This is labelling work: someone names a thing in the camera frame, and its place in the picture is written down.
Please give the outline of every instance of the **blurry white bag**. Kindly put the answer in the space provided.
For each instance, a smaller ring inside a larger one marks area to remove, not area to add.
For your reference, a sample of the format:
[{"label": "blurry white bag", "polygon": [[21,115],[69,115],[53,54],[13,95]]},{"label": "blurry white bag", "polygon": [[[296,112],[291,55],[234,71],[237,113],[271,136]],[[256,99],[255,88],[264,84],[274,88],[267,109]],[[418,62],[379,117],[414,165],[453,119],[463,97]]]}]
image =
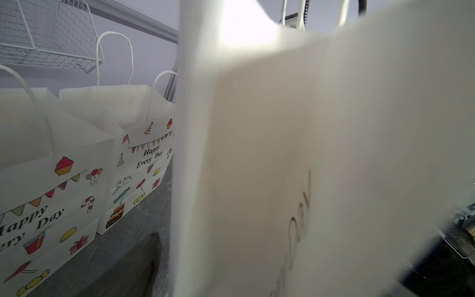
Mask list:
[{"label": "blurry white bag", "polygon": [[254,0],[183,3],[173,296],[385,289],[475,180],[474,6],[402,2],[322,37]]},{"label": "blurry white bag", "polygon": [[[124,37],[116,32],[107,34]],[[174,103],[168,102],[147,85],[99,86],[62,89],[59,99],[73,115],[116,137],[109,157],[116,166],[108,182],[106,200],[97,232],[103,234],[161,182],[173,154]]]},{"label": "blurry white bag", "polygon": [[113,137],[47,88],[0,89],[0,295],[32,291],[95,237]]}]

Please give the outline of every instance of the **white wire basket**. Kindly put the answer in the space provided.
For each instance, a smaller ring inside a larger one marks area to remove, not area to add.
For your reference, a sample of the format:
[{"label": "white wire basket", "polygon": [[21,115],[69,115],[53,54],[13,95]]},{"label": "white wire basket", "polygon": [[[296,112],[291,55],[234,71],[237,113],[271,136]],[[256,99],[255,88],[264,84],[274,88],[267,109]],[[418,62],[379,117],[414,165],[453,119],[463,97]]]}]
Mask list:
[{"label": "white wire basket", "polygon": [[91,11],[82,0],[0,0],[0,64],[88,73],[95,68],[96,42]]}]

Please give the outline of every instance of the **gift box illustration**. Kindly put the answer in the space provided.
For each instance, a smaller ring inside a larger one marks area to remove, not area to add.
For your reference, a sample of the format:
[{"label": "gift box illustration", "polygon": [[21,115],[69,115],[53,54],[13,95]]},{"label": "gift box illustration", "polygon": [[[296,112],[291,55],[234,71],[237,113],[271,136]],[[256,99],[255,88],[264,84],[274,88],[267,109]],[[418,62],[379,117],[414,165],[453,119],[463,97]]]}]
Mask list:
[{"label": "gift box illustration", "polygon": [[87,236],[83,236],[81,237],[81,239],[79,241],[75,241],[75,245],[72,246],[69,250],[71,251],[71,255],[74,254],[75,252],[77,252],[80,248],[82,248],[84,245],[86,245],[87,243],[87,238],[89,237],[89,235]]}]

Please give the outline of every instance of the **bunting flag illustration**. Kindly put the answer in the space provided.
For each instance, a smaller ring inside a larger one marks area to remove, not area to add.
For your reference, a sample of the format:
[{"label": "bunting flag illustration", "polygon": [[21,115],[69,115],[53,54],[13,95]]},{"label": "bunting flag illustration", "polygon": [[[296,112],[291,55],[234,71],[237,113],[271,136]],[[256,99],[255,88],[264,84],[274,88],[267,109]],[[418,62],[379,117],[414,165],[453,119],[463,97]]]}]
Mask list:
[{"label": "bunting flag illustration", "polygon": [[64,183],[60,184],[60,185],[58,186],[58,188],[64,190],[64,189],[66,188],[66,183],[67,183],[67,181],[65,181]]},{"label": "bunting flag illustration", "polygon": [[[70,180],[73,180],[73,181],[77,182],[77,181],[79,180],[79,175],[80,175],[81,173],[83,173],[83,172],[80,172],[80,173],[78,173],[77,175],[73,176],[72,178],[70,178]],[[60,183],[58,186],[54,187],[54,189],[50,190],[49,192],[47,192],[47,193],[45,193],[45,194],[43,194],[43,195],[46,196],[46,197],[52,198],[53,195],[55,194],[55,189],[56,189],[56,188],[60,188],[60,189],[64,190],[64,189],[66,188],[66,184],[67,184],[67,181],[62,182],[62,183]],[[35,199],[33,199],[32,201],[27,202],[27,203],[25,203],[25,204],[23,204],[23,205],[20,205],[20,206],[18,206],[18,207],[16,207],[16,208],[12,209],[12,210],[10,210],[10,211],[11,211],[12,213],[16,214],[17,216],[21,216],[21,215],[23,214],[23,210],[25,209],[25,205],[28,204],[28,203],[31,204],[31,205],[33,205],[34,207],[38,207],[39,204],[41,203],[41,197],[35,198]],[[1,220],[3,219],[3,217],[5,216],[5,213],[0,214],[0,223],[1,223]]]},{"label": "bunting flag illustration", "polygon": [[78,182],[79,181],[79,174],[73,176],[71,179],[75,182]]},{"label": "bunting flag illustration", "polygon": [[119,158],[119,162],[117,163],[117,167],[124,164],[124,159],[123,159],[122,155],[123,155],[123,153],[120,154],[120,158]]},{"label": "bunting flag illustration", "polygon": [[17,208],[14,208],[12,210],[10,210],[11,212],[13,212],[14,214],[16,214],[17,216],[21,216],[21,214],[23,213],[23,209],[25,209],[25,205],[21,205]]},{"label": "bunting flag illustration", "polygon": [[53,195],[55,194],[55,189],[52,189],[51,191],[49,191],[48,193],[46,193],[45,195],[49,198],[52,198]]},{"label": "bunting flag illustration", "polygon": [[140,148],[144,149],[145,146],[147,145],[147,148],[150,148],[150,144],[152,144],[153,146],[155,146],[155,143],[156,144],[159,144],[160,143],[160,140],[163,140],[164,138],[167,138],[167,136],[171,135],[173,131],[170,131],[169,133],[165,134],[164,136],[156,139],[156,140],[152,140],[152,141],[149,141],[149,142],[145,142],[141,145],[137,145],[137,146],[132,146],[132,147],[129,147],[130,149],[132,149],[132,153],[134,153],[135,151],[139,151]]},{"label": "bunting flag illustration", "polygon": [[35,200],[32,200],[32,201],[30,201],[30,202],[28,202],[28,203],[31,204],[31,205],[33,205],[33,206],[38,207],[39,204],[40,204],[40,202],[41,202],[41,197],[36,198]]}]

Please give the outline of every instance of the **candy cane illustration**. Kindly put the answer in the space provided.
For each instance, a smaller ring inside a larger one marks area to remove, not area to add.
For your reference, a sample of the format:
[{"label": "candy cane illustration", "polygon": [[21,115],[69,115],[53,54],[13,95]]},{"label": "candy cane illustration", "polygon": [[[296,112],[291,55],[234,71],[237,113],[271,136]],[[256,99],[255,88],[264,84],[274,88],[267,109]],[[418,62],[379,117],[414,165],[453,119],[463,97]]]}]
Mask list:
[{"label": "candy cane illustration", "polygon": [[94,197],[88,197],[86,200],[83,201],[81,204],[81,208],[85,207],[86,204],[89,202],[89,206],[87,207],[87,213],[90,213],[92,210],[92,205],[94,204]]}]

